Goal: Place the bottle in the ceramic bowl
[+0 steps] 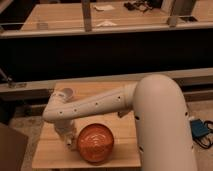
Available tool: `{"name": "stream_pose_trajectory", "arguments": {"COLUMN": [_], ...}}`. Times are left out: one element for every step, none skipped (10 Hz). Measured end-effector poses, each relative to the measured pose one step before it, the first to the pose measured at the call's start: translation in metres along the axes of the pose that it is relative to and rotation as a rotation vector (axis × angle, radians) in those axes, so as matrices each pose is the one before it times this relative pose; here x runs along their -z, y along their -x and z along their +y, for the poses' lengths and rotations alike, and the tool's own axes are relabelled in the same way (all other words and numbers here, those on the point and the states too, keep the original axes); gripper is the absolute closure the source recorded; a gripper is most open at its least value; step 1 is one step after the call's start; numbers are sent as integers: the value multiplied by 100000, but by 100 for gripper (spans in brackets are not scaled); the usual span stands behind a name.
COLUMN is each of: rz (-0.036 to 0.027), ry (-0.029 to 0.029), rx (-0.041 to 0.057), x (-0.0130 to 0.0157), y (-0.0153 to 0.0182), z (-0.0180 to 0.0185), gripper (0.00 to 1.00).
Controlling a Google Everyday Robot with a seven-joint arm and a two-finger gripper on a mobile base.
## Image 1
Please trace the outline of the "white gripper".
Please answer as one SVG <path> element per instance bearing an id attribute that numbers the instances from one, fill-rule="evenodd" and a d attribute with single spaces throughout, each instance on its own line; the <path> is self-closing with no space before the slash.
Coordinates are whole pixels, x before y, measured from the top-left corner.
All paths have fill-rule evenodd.
<path id="1" fill-rule="evenodd" d="M 77 130 L 73 120 L 62 120 L 54 123 L 54 129 L 69 149 L 76 148 Z"/>

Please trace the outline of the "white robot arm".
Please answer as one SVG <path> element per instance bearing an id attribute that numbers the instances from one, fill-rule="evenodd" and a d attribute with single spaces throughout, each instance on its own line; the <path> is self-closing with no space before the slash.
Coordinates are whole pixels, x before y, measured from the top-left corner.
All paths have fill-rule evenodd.
<path id="1" fill-rule="evenodd" d="M 131 110 L 136 117 L 142 171 L 198 171 L 186 101 L 170 77 L 153 74 L 140 81 L 69 102 L 54 92 L 43 112 L 50 123 Z"/>

